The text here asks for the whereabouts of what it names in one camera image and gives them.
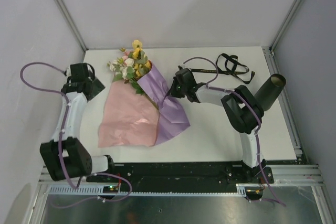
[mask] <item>pink wrapping paper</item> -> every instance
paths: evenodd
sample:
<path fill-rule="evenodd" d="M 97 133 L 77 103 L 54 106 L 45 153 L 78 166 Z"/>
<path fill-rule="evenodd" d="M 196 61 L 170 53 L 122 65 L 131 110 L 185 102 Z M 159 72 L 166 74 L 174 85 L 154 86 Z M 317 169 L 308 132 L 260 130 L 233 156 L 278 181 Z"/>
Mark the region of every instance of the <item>pink wrapping paper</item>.
<path fill-rule="evenodd" d="M 136 94 L 123 80 L 113 82 L 99 127 L 98 147 L 153 146 L 158 136 L 158 121 L 159 111 L 145 95 Z"/>

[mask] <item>black strap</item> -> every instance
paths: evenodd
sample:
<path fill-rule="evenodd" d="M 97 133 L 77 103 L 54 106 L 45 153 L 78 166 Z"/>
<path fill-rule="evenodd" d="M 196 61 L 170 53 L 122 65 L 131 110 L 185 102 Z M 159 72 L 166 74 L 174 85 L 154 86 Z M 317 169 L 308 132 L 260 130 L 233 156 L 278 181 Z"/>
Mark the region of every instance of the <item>black strap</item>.
<path fill-rule="evenodd" d="M 226 59 L 225 63 L 224 63 L 224 66 L 225 66 L 225 70 L 222 70 L 219 66 L 218 66 L 218 61 L 220 59 L 220 57 L 224 57 Z M 233 67 L 231 69 L 229 69 L 227 67 L 227 64 L 228 62 L 231 62 L 233 63 Z M 252 81 L 254 75 L 256 74 L 254 71 L 251 71 L 251 78 L 249 81 L 244 81 L 242 80 L 238 75 L 240 74 L 246 74 L 250 71 L 250 69 L 248 68 L 248 66 L 244 65 L 244 64 L 241 64 L 240 62 L 238 62 L 238 56 L 236 55 L 227 55 L 227 54 L 221 54 L 218 56 L 217 60 L 216 60 L 216 66 L 218 68 L 218 73 L 220 74 L 225 74 L 225 75 L 232 75 L 236 78 L 238 78 L 239 80 L 241 80 L 243 83 L 245 84 L 250 84 L 250 82 Z M 237 69 L 237 66 L 241 66 L 243 68 L 245 68 L 245 71 L 236 71 Z M 190 69 L 192 72 L 195 72 L 195 73 L 216 73 L 216 70 L 208 70 L 208 69 L 196 69 L 196 68 L 191 68 Z"/>

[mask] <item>cylindrical container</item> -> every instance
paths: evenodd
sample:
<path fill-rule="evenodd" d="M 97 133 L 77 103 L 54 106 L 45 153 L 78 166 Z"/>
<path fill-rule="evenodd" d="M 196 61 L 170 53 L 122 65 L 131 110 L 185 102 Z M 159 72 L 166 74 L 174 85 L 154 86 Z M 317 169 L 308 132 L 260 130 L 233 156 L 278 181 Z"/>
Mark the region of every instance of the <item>cylindrical container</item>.
<path fill-rule="evenodd" d="M 278 73 L 272 74 L 265 81 L 254 96 L 264 111 L 272 107 L 285 85 L 286 79 Z"/>

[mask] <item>cable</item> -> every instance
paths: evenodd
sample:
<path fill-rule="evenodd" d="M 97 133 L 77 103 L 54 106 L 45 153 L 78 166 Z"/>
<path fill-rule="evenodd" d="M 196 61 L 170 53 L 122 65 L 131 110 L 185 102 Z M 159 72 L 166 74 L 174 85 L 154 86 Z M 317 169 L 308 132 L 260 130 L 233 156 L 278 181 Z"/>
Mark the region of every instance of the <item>cable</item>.
<path fill-rule="evenodd" d="M 66 94 L 64 94 L 64 93 L 61 92 L 61 91 L 58 91 L 58 90 L 52 90 L 52 89 L 38 88 L 38 87 L 35 87 L 35 86 L 31 85 L 30 83 L 28 83 L 28 82 L 24 79 L 24 77 L 23 77 L 23 73 L 24 73 L 24 71 L 25 71 L 25 69 L 26 69 L 27 67 L 32 66 L 32 65 L 44 65 L 44 66 L 48 66 L 48 67 L 51 67 L 51 68 L 53 68 L 53 69 L 55 69 L 55 70 L 61 72 L 61 73 L 62 73 L 63 75 L 65 75 L 65 76 L 66 76 L 66 71 L 63 71 L 63 70 L 61 70 L 61 69 L 59 69 L 59 68 L 57 68 L 57 67 L 55 67 L 55 66 L 53 66 L 53 65 L 51 65 L 51 64 L 48 64 L 48 63 L 44 63 L 44 62 L 31 62 L 31 63 L 28 63 L 28 64 L 24 65 L 24 66 L 21 68 L 21 71 L 20 71 L 20 78 L 21 78 L 21 81 L 22 81 L 25 85 L 27 85 L 28 87 L 30 87 L 30 88 L 32 88 L 32 89 L 35 89 L 35 90 L 38 90 L 38 91 L 43 91 L 43 92 L 50 92 L 50 93 L 60 94 L 60 95 L 61 95 L 62 97 L 64 97 L 64 99 L 66 100 L 67 105 L 66 105 L 66 109 L 65 109 L 64 117 L 63 117 L 62 124 L 61 124 L 61 129 L 60 129 L 60 132 L 59 132 L 59 138 L 58 138 L 58 156 L 59 156 L 59 162 L 60 162 L 60 164 L 61 164 L 62 171 L 63 171 L 63 173 L 64 173 L 64 176 L 65 176 L 65 178 L 66 178 L 68 184 L 70 185 L 70 187 L 71 187 L 72 189 L 77 190 L 78 187 L 79 187 L 79 185 L 80 185 L 80 182 L 81 182 L 81 180 L 82 180 L 82 177 L 80 177 L 80 178 L 78 179 L 78 182 L 77 182 L 77 185 L 76 185 L 76 186 L 72 183 L 72 181 L 71 181 L 71 179 L 70 179 L 70 176 L 69 176 L 69 174 L 68 174 L 67 168 L 66 168 L 65 163 L 64 163 L 63 155 L 62 155 L 62 153 L 63 153 L 63 151 L 62 151 L 62 137 L 63 137 L 63 131 L 64 131 L 65 122 L 66 122 L 66 119 L 67 119 L 67 116 L 68 116 L 68 113 L 69 113 L 69 98 L 66 96 Z M 90 66 L 91 69 L 92 69 L 93 77 L 95 77 L 95 71 L 94 71 L 93 66 L 91 66 L 91 65 L 89 65 L 89 66 Z M 125 182 L 129 185 L 129 187 L 130 187 L 130 190 L 129 190 L 129 192 L 127 193 L 126 196 L 121 197 L 120 199 L 116 199 L 116 200 L 107 200 L 107 199 L 104 199 L 105 201 L 109 201 L 109 202 L 121 201 L 121 200 L 127 198 L 127 197 L 132 193 L 132 185 L 131 185 L 131 183 L 130 183 L 127 179 L 125 179 L 125 178 L 123 178 L 123 177 L 120 177 L 120 176 L 117 176 L 117 175 L 113 175 L 113 174 L 108 174 L 108 173 L 96 173 L 96 174 L 94 174 L 94 175 L 103 175 L 103 176 L 109 176 L 109 177 L 118 178 L 118 179 L 119 179 L 119 182 L 120 182 L 120 180 L 123 180 L 123 181 L 125 181 Z M 82 203 L 82 202 L 84 202 L 84 201 L 86 201 L 86 200 L 88 200 L 88 199 L 91 199 L 91 198 L 92 198 L 92 197 L 86 198 L 86 199 L 84 199 L 84 200 L 79 201 L 79 202 L 76 203 L 76 204 L 72 204 L 71 206 L 75 206 L 75 205 L 77 205 L 77 204 L 79 204 L 79 203 Z"/>
<path fill-rule="evenodd" d="M 232 93 L 234 94 L 236 97 L 238 97 L 243 103 L 244 105 L 249 109 L 249 111 L 252 113 L 252 115 L 255 117 L 255 119 L 257 120 L 257 123 L 258 123 L 258 128 L 255 130 L 255 136 L 256 136 L 256 141 L 257 141 L 257 161 L 258 161 L 258 164 L 259 164 L 259 168 L 260 168 L 260 171 L 261 171 L 261 174 L 263 175 L 264 177 L 264 180 L 269 188 L 269 190 L 271 191 L 271 193 L 273 194 L 273 196 L 275 197 L 275 199 L 262 199 L 263 201 L 273 201 L 273 202 L 276 202 L 276 203 L 279 203 L 281 204 L 282 206 L 286 206 L 285 203 L 283 203 L 279 198 L 278 196 L 276 195 L 276 193 L 274 192 L 273 188 L 271 187 L 271 185 L 269 184 L 268 182 L 268 179 L 265 175 L 265 172 L 264 172 L 264 169 L 263 169 L 263 166 L 261 165 L 261 161 L 260 161 L 260 141 L 259 141 L 259 135 L 258 135 L 258 131 L 260 130 L 261 128 L 261 121 L 258 117 L 258 115 L 256 114 L 256 112 L 252 109 L 252 107 L 248 104 L 248 102 L 240 95 L 238 94 L 237 92 L 235 92 L 234 90 L 230 90 L 230 89 L 222 89 L 222 88 L 217 88 L 217 87 L 209 87 L 208 84 L 210 82 L 213 82 L 214 80 L 217 79 L 218 77 L 218 68 L 217 66 L 212 62 L 210 61 L 209 59 L 206 59 L 206 58 L 203 58 L 203 57 L 193 57 L 187 61 L 184 62 L 187 63 L 188 61 L 191 61 L 193 59 L 203 59 L 203 60 L 206 60 L 206 61 L 209 61 L 212 63 L 212 65 L 214 65 L 214 67 L 216 68 L 216 71 L 217 71 L 217 75 L 214 79 L 210 80 L 209 82 L 206 83 L 206 87 L 208 89 L 212 89 L 212 90 L 217 90 L 217 91 L 223 91 L 223 92 L 227 92 L 227 93 Z"/>

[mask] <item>yellow flower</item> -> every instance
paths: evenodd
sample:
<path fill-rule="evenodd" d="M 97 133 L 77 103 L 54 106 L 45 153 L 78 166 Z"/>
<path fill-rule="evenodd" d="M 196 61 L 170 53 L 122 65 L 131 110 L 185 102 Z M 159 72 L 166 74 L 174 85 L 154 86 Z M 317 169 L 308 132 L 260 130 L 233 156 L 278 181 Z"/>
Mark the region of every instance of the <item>yellow flower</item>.
<path fill-rule="evenodd" d="M 141 48 L 135 48 L 135 50 L 134 50 L 134 52 L 133 52 L 133 55 L 132 55 L 132 58 L 134 59 L 134 60 L 136 60 L 138 57 L 139 57 L 139 53 L 140 53 L 140 51 L 141 51 Z"/>
<path fill-rule="evenodd" d="M 147 67 L 148 69 L 151 69 L 152 64 L 149 60 L 145 63 L 145 67 Z"/>
<path fill-rule="evenodd" d="M 141 50 L 142 43 L 139 40 L 136 39 L 135 41 L 133 41 L 132 47 L 134 48 L 134 50 L 136 50 L 137 48 L 140 48 L 140 50 Z"/>

